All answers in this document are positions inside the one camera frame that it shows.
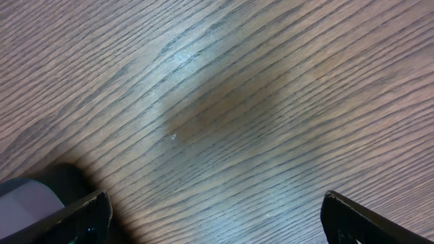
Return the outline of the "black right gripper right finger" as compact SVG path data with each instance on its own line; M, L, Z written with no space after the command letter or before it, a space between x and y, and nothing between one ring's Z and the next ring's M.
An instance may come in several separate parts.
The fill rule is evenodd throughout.
M324 195L320 219L329 244L433 244L333 190Z

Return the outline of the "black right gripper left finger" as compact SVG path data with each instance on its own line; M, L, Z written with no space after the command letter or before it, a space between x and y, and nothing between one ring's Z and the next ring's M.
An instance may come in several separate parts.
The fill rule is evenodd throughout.
M1 244L104 244L112 216L109 196L97 190L2 239Z

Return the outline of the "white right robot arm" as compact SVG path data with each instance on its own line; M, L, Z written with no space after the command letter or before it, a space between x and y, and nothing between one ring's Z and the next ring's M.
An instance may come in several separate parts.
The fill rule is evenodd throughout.
M428 243L428 239L333 190L321 206L328 243ZM69 163L1 183L2 244L116 244L132 237L107 192Z

